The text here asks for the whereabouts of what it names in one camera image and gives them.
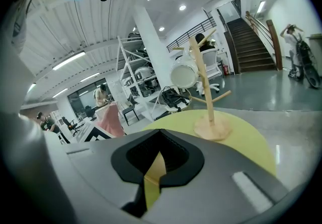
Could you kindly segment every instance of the wooden stand base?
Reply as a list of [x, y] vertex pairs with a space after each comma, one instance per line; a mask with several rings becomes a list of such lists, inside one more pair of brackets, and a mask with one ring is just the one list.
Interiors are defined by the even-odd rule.
[[214, 120], [215, 124], [213, 126], [209, 125], [208, 115], [197, 120], [195, 133], [206, 140], [220, 141], [226, 139], [232, 130], [229, 121], [220, 113], [215, 113]]

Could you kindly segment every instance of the staircase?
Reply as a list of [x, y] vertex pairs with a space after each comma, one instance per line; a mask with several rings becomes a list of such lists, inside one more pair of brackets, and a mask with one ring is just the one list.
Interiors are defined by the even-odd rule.
[[235, 44], [241, 72], [276, 70], [264, 44], [242, 18], [228, 22], [227, 25]]

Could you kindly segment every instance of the wooden handrail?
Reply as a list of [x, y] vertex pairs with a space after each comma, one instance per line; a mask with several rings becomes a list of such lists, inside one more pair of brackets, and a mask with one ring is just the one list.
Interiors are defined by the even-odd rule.
[[271, 46], [273, 47], [274, 51], [275, 51], [275, 60], [276, 60], [276, 68], [278, 70], [282, 70], [283, 69], [283, 62], [282, 62], [282, 53], [281, 53], [281, 47], [280, 47], [280, 43], [278, 41], [278, 36], [273, 24], [272, 20], [267, 20], [266, 24], [268, 26], [268, 28], [263, 25], [259, 20], [257, 20], [256, 18], [254, 18], [249, 11], [246, 11], [246, 18], [247, 20], [250, 22], [250, 24], [252, 25], [252, 29], [256, 32], [256, 34], [258, 35], [258, 30], [260, 31], [260, 29], [254, 25], [257, 24], [259, 27], [262, 27], [261, 29], [264, 31], [266, 30], [269, 34], [266, 34], [273, 42], [273, 45], [271, 44]]

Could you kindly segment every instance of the pink fabric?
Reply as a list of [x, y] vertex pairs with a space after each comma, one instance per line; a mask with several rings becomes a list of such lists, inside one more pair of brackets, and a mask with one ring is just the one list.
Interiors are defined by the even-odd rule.
[[123, 136], [125, 134], [119, 120], [116, 103], [110, 104], [105, 111], [103, 120], [98, 122], [98, 125], [115, 137]]

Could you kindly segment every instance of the black office chair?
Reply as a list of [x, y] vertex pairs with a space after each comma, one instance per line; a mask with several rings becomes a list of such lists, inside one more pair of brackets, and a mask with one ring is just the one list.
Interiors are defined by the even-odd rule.
[[137, 120], [139, 120], [139, 118], [137, 117], [135, 111], [134, 111], [134, 108], [135, 108], [135, 104], [137, 104], [137, 102], [133, 99], [133, 95], [131, 94], [130, 97], [127, 99], [130, 103], [132, 103], [132, 106], [128, 107], [127, 109], [123, 110], [122, 113], [123, 113], [123, 116], [125, 118], [125, 121], [127, 123], [127, 125], [129, 125], [129, 122], [127, 121], [127, 118], [126, 118], [126, 114], [133, 111]]
[[75, 134], [77, 134], [80, 131], [79, 130], [80, 126], [77, 127], [78, 124], [74, 123], [74, 119], [71, 122], [69, 122], [65, 117], [62, 117], [62, 121], [67, 125], [69, 131], [74, 130], [74, 133], [72, 134], [72, 136], [75, 136]]
[[96, 119], [96, 117], [94, 117], [95, 110], [92, 109], [90, 106], [85, 107], [85, 113], [86, 113], [86, 117], [92, 118], [91, 121], [94, 121]]

